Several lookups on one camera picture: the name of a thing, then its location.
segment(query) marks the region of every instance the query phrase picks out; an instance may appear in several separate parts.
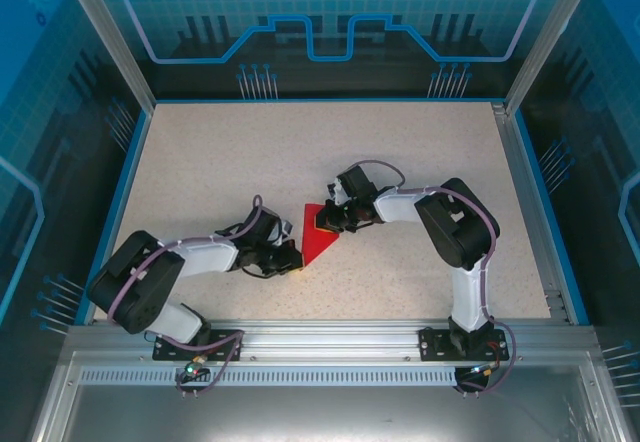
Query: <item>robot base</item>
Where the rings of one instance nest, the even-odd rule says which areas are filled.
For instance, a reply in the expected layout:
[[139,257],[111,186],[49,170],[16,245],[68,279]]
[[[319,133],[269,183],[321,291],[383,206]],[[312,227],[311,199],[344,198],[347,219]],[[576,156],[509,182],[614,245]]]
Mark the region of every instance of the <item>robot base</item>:
[[418,331],[418,344],[420,346],[420,360],[422,362],[491,362],[496,360],[495,352],[486,345],[496,342],[500,347],[498,356],[501,361],[509,360],[509,349],[504,331],[491,329],[485,334],[485,344],[466,355],[462,355],[451,341],[449,329],[432,329],[426,327]]
[[[202,345],[212,344],[213,342],[224,339],[225,337],[233,335],[236,332],[236,330],[211,330],[209,332],[209,340],[206,342],[199,341],[199,343],[202,343]],[[207,361],[224,362],[229,355],[229,351],[233,349],[234,344],[235,340],[230,340],[222,347],[219,347],[210,354],[207,354]],[[231,357],[231,362],[237,362],[238,360],[240,360],[240,350],[241,348],[238,347],[236,353],[233,355],[233,357]],[[196,355],[198,355],[198,352],[178,349],[161,337],[156,337],[152,358],[153,360],[158,361],[188,362],[192,360]]]

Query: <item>speckled work surface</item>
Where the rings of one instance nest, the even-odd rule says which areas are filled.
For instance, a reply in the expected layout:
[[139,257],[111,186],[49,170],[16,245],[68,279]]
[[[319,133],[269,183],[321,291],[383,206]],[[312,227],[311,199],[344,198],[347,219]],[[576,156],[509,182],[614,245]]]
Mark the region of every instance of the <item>speckled work surface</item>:
[[[163,239],[241,222],[259,193],[302,236],[304,204],[351,163],[387,160],[406,187],[460,177],[502,236],[489,271],[499,317],[548,317],[540,278],[489,103],[318,102],[157,107],[116,247],[137,229]],[[366,167],[378,187],[392,172]],[[172,297],[216,319],[444,318],[448,266],[421,224],[341,236],[301,272],[258,280],[241,272],[182,279]]]

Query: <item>cable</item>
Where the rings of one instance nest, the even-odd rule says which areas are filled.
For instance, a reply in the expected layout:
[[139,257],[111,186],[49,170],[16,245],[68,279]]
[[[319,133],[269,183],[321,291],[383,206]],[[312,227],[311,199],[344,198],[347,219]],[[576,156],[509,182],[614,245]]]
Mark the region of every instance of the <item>cable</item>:
[[500,368],[500,346],[496,342],[487,342],[493,353],[496,355],[496,369]]
[[244,332],[242,330],[238,330],[231,335],[228,335],[224,339],[217,340],[209,345],[187,345],[182,342],[178,342],[177,340],[172,339],[171,337],[167,337],[165,335],[160,335],[164,340],[169,342],[174,347],[177,347],[182,350],[188,350],[189,352],[206,352],[208,350],[217,349],[218,347],[222,347],[223,345],[231,342],[233,339],[240,338],[244,336]]
[[[199,390],[195,390],[194,389],[194,391],[193,391],[194,396],[197,396],[197,394],[204,394],[205,392],[210,391],[220,381],[220,379],[222,378],[222,374],[224,374],[224,371],[227,370],[227,366],[229,365],[229,362],[231,362],[231,359],[233,358],[233,354],[235,354],[236,350],[238,350],[238,347],[240,346],[240,342],[242,341],[242,336],[243,335],[244,335],[244,332],[236,332],[235,334],[230,335],[229,337],[227,337],[225,339],[222,339],[222,340],[224,340],[226,342],[228,342],[229,339],[230,340],[235,340],[235,343],[233,344],[233,348],[231,349],[231,352],[229,352],[229,355],[227,355],[227,358],[225,359],[224,364],[220,368],[220,371],[213,378],[211,383],[209,385],[207,385],[206,387],[202,388],[202,389],[199,389]],[[184,393],[188,393],[189,391],[184,389],[184,385],[182,384],[182,378],[183,377],[184,377],[184,372],[181,372],[176,377],[176,389],[178,389],[180,392],[182,392],[184,394]]]
[[246,267],[242,267],[240,270],[242,270],[245,274],[250,275],[251,277],[255,277],[256,279],[263,279],[263,280],[270,279],[271,277],[276,275],[276,272],[274,272],[271,275],[256,274],[255,272],[251,272],[251,271],[247,270]]
[[397,188],[402,187],[404,185],[404,183],[407,181],[407,178],[404,176],[404,174],[402,173],[402,171],[399,168],[397,168],[395,165],[391,165],[389,162],[385,162],[384,160],[378,160],[378,159],[361,160],[359,162],[356,162],[355,164],[351,164],[347,170],[351,170],[354,167],[358,167],[359,165],[365,165],[365,164],[384,165],[385,167],[388,167],[391,170],[393,170],[396,174],[398,174],[400,176],[400,179],[401,179],[400,183],[396,185]]
[[[469,386],[469,387],[471,387],[473,389],[476,389],[480,393],[487,393],[486,390],[483,390],[483,387],[481,385],[474,384],[473,382],[462,382],[462,385],[467,385],[467,386]],[[549,437],[551,437],[553,440],[557,440],[557,437],[553,434],[553,432],[549,428],[547,428],[547,426],[544,423],[542,423],[540,421],[540,419],[538,419],[538,417],[533,415],[533,413],[531,411],[529,411],[529,409],[523,403],[521,403],[519,400],[517,400],[514,397],[509,397],[507,395],[501,394],[500,392],[494,392],[491,395],[494,395],[496,397],[500,397],[502,400],[505,400],[505,401],[509,402],[510,404],[516,405],[520,410],[522,410],[525,414],[527,414],[527,416],[533,422],[535,422],[536,425],[538,427],[540,427]]]
[[491,224],[491,221],[489,220],[489,217],[487,216],[487,214],[480,207],[478,207],[478,205],[476,205],[472,200],[470,200],[469,198],[465,197],[462,194],[459,194],[458,192],[455,192],[451,189],[447,189],[445,187],[437,187],[437,186],[424,187],[422,189],[398,190],[399,194],[424,193],[425,195],[427,195],[427,192],[439,192],[442,194],[450,195],[454,199],[458,199],[459,201],[464,203],[467,207],[473,210],[478,215],[478,217],[480,217],[480,219],[482,219],[482,221],[487,226],[487,230],[489,231],[489,235],[491,237],[491,245],[489,246],[487,255],[485,255],[484,259],[482,259],[482,262],[480,262],[480,303],[482,304],[482,307],[481,307],[482,314],[485,316],[485,318],[489,320],[491,323],[493,323],[494,325],[504,328],[509,333],[509,337],[511,338],[512,353],[511,353],[511,359],[509,360],[509,365],[507,366],[507,369],[505,370],[505,373],[502,375],[502,377],[500,377],[500,379],[498,379],[498,381],[495,384],[493,384],[491,387],[488,387],[482,390],[483,393],[490,394],[492,392],[495,392],[496,389],[504,383],[504,381],[507,379],[509,374],[511,374],[511,371],[513,370],[513,366],[516,363],[516,353],[517,353],[516,336],[513,333],[513,330],[511,330],[511,327],[509,327],[504,322],[498,322],[497,320],[495,320],[493,315],[489,314],[489,311],[487,310],[487,290],[486,290],[487,289],[487,265],[489,265],[489,260],[491,260],[491,256],[493,256],[493,253],[496,251],[496,241],[498,237],[496,236],[496,231],[493,228],[493,225]]
[[178,247],[180,245],[201,244],[204,242],[216,243],[216,242],[223,242],[225,240],[233,240],[238,237],[242,237],[244,234],[249,232],[253,228],[253,226],[256,224],[258,219],[260,218],[260,214],[262,213],[262,210],[263,210],[262,197],[260,195],[256,195],[253,197],[253,206],[258,208],[258,210],[256,211],[256,215],[253,217],[251,222],[249,222],[249,224],[247,224],[247,226],[244,229],[236,232],[235,234],[228,235],[228,236],[218,236],[218,237],[213,235],[206,236],[206,237],[189,237],[188,239],[176,240],[173,242],[169,242],[168,244],[165,244],[163,247],[160,247],[151,255],[149,255],[149,257],[147,257],[138,266],[138,268],[133,272],[133,274],[131,274],[129,279],[127,279],[127,282],[125,282],[125,284],[122,286],[122,288],[120,289],[116,297],[113,299],[113,302],[111,303],[111,306],[109,307],[109,311],[107,313],[107,319],[111,322],[114,321],[113,316],[116,310],[118,309],[118,306],[122,302],[122,299],[124,299],[124,296],[127,294],[131,286],[138,280],[138,277],[140,276],[140,274],[142,274],[142,272],[144,272],[158,257],[160,257],[165,252],[173,249],[174,247]]

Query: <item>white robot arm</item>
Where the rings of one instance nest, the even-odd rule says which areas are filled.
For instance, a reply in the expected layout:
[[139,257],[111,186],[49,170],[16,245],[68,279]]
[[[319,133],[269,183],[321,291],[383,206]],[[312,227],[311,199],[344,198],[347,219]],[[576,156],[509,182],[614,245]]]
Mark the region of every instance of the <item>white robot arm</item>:
[[373,224],[397,221],[421,222],[425,226],[438,254],[451,266],[451,341],[461,354],[484,346],[493,324],[487,317],[481,265],[491,246],[491,234],[485,221],[462,199],[480,208],[496,237],[500,228],[469,187],[454,178],[431,189],[378,190],[355,165],[339,174],[328,188],[330,199],[316,216],[318,228],[336,233],[357,232]]
[[[130,334],[149,331],[182,344],[206,344],[206,320],[169,300],[176,281],[234,270],[267,279],[300,269],[302,254],[291,229],[260,205],[244,223],[209,237],[163,243],[145,231],[134,232],[91,281],[89,300]],[[260,273],[250,272],[251,265]]]

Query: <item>red object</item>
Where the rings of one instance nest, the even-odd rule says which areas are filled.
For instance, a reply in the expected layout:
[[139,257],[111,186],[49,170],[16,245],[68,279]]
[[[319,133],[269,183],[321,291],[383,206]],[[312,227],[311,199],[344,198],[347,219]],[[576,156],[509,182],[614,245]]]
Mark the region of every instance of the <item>red object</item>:
[[340,234],[316,228],[316,214],[324,205],[305,204],[302,229],[302,259],[305,267],[333,244]]

